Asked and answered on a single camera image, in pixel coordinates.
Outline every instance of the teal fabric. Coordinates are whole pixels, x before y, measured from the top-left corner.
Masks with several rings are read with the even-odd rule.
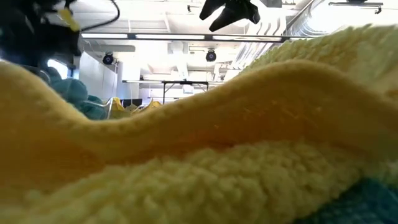
[[[295,224],[396,224],[398,189],[364,179],[338,200]]]
[[[98,97],[89,95],[86,85],[81,81],[73,78],[62,80],[61,76],[54,68],[49,68],[47,73],[50,77],[50,86],[61,95],[66,102],[71,103],[89,119],[106,119],[106,111],[104,108],[88,103],[87,101],[101,105],[103,102]]]

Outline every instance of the window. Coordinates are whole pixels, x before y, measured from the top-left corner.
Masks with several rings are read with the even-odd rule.
[[[61,62],[50,59],[47,62],[48,67],[53,67],[57,69],[58,73],[61,75],[62,79],[68,78],[69,68]]]

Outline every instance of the black cable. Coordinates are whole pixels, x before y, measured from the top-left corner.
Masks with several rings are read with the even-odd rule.
[[[118,14],[113,19],[108,20],[106,22],[100,22],[99,24],[95,24],[95,25],[92,25],[92,26],[88,26],[88,27],[82,28],[81,29],[82,32],[88,31],[88,30],[91,30],[91,29],[95,29],[95,28],[98,28],[98,27],[101,27],[101,26],[105,26],[105,25],[108,25],[108,24],[111,24],[111,23],[113,23],[113,22],[115,22],[116,20],[119,19],[119,17],[120,17],[119,6],[116,4],[115,0],[110,0],[110,1],[115,6],[116,10],[118,11]]]

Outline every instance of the yellow fuzzy fabric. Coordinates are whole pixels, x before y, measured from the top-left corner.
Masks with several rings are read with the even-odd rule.
[[[291,223],[362,177],[397,183],[397,39],[366,26],[298,40],[109,121],[1,62],[0,223]]]

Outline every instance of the security camera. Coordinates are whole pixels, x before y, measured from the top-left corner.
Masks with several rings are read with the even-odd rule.
[[[217,58],[216,52],[214,52],[214,50],[209,50],[207,51],[206,54],[206,61],[208,62],[214,62]]]
[[[105,65],[112,65],[114,62],[114,57],[112,52],[106,52],[104,58],[102,58],[102,62]]]

